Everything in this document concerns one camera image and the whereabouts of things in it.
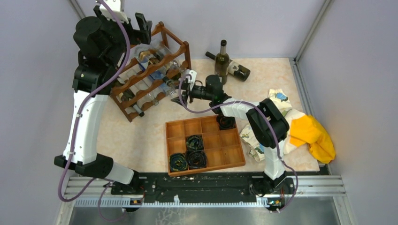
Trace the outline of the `dark wine bottle grey label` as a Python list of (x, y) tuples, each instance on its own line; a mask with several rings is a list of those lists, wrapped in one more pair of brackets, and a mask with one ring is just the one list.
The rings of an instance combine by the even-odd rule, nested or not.
[(222, 85), (225, 85), (228, 79), (228, 66), (230, 57), (226, 52), (227, 41), (221, 40), (220, 52), (215, 57), (214, 73), (219, 77)]

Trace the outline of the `rolled dark green tie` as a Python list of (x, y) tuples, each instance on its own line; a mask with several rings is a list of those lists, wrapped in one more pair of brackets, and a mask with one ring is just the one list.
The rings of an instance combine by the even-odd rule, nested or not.
[(171, 154), (168, 158), (169, 170), (171, 172), (180, 172), (188, 170), (188, 164), (183, 153)]

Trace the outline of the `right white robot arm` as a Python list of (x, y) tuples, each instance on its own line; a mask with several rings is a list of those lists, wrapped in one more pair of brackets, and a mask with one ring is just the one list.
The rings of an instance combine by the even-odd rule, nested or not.
[(177, 93), (175, 102), (184, 108), (194, 99), (207, 100), (215, 114), (247, 120), (254, 137), (265, 148), (265, 189), (277, 193), (282, 188), (286, 179), (282, 147), (290, 126), (271, 99), (260, 102), (235, 99), (224, 92), (217, 75), (207, 76), (205, 85), (199, 86), (191, 74), (185, 74), (179, 79)]

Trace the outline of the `dark green wine bottle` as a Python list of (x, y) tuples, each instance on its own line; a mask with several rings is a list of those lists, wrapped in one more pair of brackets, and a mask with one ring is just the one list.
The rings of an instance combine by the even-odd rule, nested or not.
[[(124, 83), (121, 83), (119, 80), (116, 79), (114, 81), (113, 87), (122, 87), (123, 85), (124, 85)], [(123, 91), (122, 93), (118, 94), (118, 97), (122, 102), (128, 102), (128, 101), (132, 100), (135, 97), (135, 95), (131, 89), (127, 89), (127, 90)], [(130, 106), (130, 108), (134, 109), (134, 111), (137, 112), (140, 117), (143, 117), (145, 115), (145, 113), (137, 105), (137, 103), (132, 104)]]

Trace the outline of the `blue square glass bottle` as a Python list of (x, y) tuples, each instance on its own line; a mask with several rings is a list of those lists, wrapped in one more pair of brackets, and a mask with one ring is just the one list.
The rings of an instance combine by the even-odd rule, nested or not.
[(166, 67), (162, 66), (158, 70), (156, 70), (155, 72), (151, 73), (146, 77), (148, 80), (152, 82), (152, 85), (156, 80), (161, 81), (160, 86), (152, 90), (155, 96), (157, 96), (159, 93), (164, 93), (166, 94), (166, 96), (169, 95), (170, 93), (173, 93), (173, 91), (170, 90), (170, 87), (162, 81), (162, 78), (164, 77), (165, 74), (166, 74)]

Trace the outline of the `wooden compartment tray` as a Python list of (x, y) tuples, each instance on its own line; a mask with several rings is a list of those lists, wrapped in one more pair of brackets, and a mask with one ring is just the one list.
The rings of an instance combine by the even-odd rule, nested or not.
[[(166, 122), (165, 126), (168, 175), (170, 177), (240, 167), (246, 164), (237, 126), (234, 129), (220, 130), (216, 116), (175, 120)], [(203, 151), (207, 155), (207, 167), (171, 172), (169, 156), (174, 153), (183, 153), (186, 157), (185, 140), (191, 135), (202, 136)]]

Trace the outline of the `dinosaur print white cloth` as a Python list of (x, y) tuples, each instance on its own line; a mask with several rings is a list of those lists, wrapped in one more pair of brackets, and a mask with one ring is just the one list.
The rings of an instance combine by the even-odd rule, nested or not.
[[(293, 140), (290, 136), (290, 132), (293, 131), (292, 121), (300, 119), (306, 114), (292, 107), (289, 98), (282, 89), (270, 89), (268, 98), (273, 101), (280, 114), (284, 117), (284, 120), (271, 119), (269, 122), (278, 139), (285, 140), (285, 143), (280, 147), (280, 156), (287, 155), (297, 148), (290, 143)], [(241, 131), (240, 136), (250, 146), (249, 155), (257, 162), (260, 162), (265, 159), (264, 150), (266, 148), (258, 141), (255, 134), (253, 126), (247, 124)]]

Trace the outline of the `clear glass bottle back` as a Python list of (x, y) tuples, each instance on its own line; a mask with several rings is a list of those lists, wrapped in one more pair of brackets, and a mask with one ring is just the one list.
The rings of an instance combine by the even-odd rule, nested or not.
[[(171, 51), (162, 43), (144, 46), (138, 50), (139, 65), (143, 70), (146, 70), (149, 65), (160, 63), (168, 54), (171, 54)], [(172, 60), (160, 67), (158, 71), (166, 74), (170, 69), (179, 69), (180, 66), (177, 60)]]

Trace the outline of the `brown wooden wine rack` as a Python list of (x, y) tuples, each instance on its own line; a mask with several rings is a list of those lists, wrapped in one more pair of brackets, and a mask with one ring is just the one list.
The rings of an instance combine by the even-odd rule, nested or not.
[[(122, 93), (123, 91), (130, 89), (131, 86), (136, 84), (138, 81), (141, 81), (143, 78), (147, 77), (151, 73), (155, 72), (158, 70), (160, 67), (164, 66), (166, 63), (172, 61), (172, 60), (177, 60), (180, 63), (181, 68), (185, 69), (191, 69), (191, 56), (190, 56), (190, 48), (189, 48), (189, 43), (186, 41), (182, 41), (180, 38), (178, 38), (173, 32), (171, 32), (169, 29), (165, 27), (163, 22), (159, 22), (155, 28), (154, 31), (152, 31), (152, 36), (155, 36), (156, 34), (160, 33), (161, 34), (161, 40), (158, 39), (153, 39), (151, 44), (149, 45), (154, 45), (155, 43), (162, 43), (165, 45), (170, 51), (171, 54), (168, 54), (164, 57), (164, 59), (154, 65), (149, 65), (146, 70), (143, 70), (141, 66), (139, 65), (138, 61), (138, 50), (140, 50), (144, 46), (149, 46), (149, 45), (133, 45), (131, 46), (131, 50), (133, 51), (133, 56), (130, 59), (128, 65), (123, 69), (122, 74), (117, 78), (121, 83), (124, 83), (122, 87), (112, 87), (110, 96), (111, 98), (115, 101), (115, 103), (118, 105), (124, 116), (127, 118), (128, 121), (132, 121), (134, 118), (138, 117), (138, 113), (134, 111), (134, 109), (131, 109), (130, 106), (134, 103), (137, 103), (137, 105), (142, 109), (143, 112), (145, 112), (147, 109), (149, 109), (151, 106), (153, 106), (151, 101), (147, 101), (146, 99), (146, 94), (153, 89), (157, 88), (160, 86), (161, 81), (156, 80), (154, 81), (153, 85), (148, 88), (145, 91), (138, 91), (135, 95), (135, 97), (128, 101), (128, 102), (122, 102), (118, 94)], [(131, 78), (127, 79), (125, 73), (126, 71), (134, 69), (136, 71), (136, 75), (132, 76)], [(170, 90), (174, 92), (174, 85), (168, 85), (170, 87)], [(160, 101), (166, 97), (166, 94), (164, 93), (159, 93), (156, 96), (156, 99)]]

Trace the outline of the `lying green wine bottle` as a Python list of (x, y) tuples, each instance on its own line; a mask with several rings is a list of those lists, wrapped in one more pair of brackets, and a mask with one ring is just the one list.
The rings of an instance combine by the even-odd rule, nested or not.
[[(208, 58), (210, 58), (210, 59), (215, 61), (216, 55), (214, 55), (214, 54), (212, 54), (210, 52), (206, 52), (205, 55)], [(232, 59), (229, 59), (229, 64), (228, 64), (228, 68), (227, 68), (227, 74), (228, 75), (232, 75), (236, 79), (244, 82), (244, 81), (247, 80), (247, 78), (249, 77), (250, 73), (251, 73), (251, 71), (248, 68), (246, 68), (246, 67), (242, 66), (241, 64), (233, 61)], [(216, 76), (217, 76), (217, 80), (220, 83), (222, 83), (222, 77), (219, 76), (219, 75), (216, 75)]]

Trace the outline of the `dark wine bottle beige label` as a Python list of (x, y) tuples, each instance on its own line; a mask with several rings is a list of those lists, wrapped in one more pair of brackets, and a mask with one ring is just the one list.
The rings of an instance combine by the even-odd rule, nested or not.
[(166, 70), (166, 74), (162, 78), (162, 81), (166, 85), (175, 84), (176, 82), (179, 81), (179, 79), (181, 78), (181, 76), (184, 74), (185, 71), (186, 69), (182, 67), (169, 68)]

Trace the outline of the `rolled tie orange pattern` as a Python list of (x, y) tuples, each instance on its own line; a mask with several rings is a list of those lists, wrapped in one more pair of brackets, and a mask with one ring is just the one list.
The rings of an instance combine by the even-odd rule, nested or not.
[(216, 121), (220, 130), (234, 129), (236, 126), (236, 120), (234, 117), (225, 117), (218, 115), (216, 117)]

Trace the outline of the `rolled dark blue tie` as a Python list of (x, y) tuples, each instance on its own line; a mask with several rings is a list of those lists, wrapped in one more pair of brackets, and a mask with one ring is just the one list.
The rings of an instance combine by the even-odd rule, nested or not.
[(203, 150), (188, 150), (185, 158), (189, 169), (207, 167), (207, 155)]

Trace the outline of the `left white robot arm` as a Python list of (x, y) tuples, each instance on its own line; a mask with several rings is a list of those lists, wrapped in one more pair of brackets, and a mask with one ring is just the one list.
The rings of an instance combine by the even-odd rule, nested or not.
[(54, 164), (92, 178), (122, 183), (129, 194), (140, 190), (141, 182), (134, 170), (97, 152), (97, 137), (102, 113), (121, 64), (128, 59), (131, 45), (151, 42), (152, 22), (136, 13), (139, 28), (130, 22), (118, 25), (98, 9), (95, 16), (81, 19), (73, 35), (79, 47), (78, 67), (74, 72), (74, 118), (68, 144)]

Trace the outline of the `yellow cloth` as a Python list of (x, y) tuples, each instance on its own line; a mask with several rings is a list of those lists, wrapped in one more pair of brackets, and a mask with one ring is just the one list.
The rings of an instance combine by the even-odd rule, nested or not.
[(296, 147), (307, 144), (309, 153), (324, 164), (330, 163), (336, 157), (330, 135), (311, 115), (292, 120), (289, 142)]

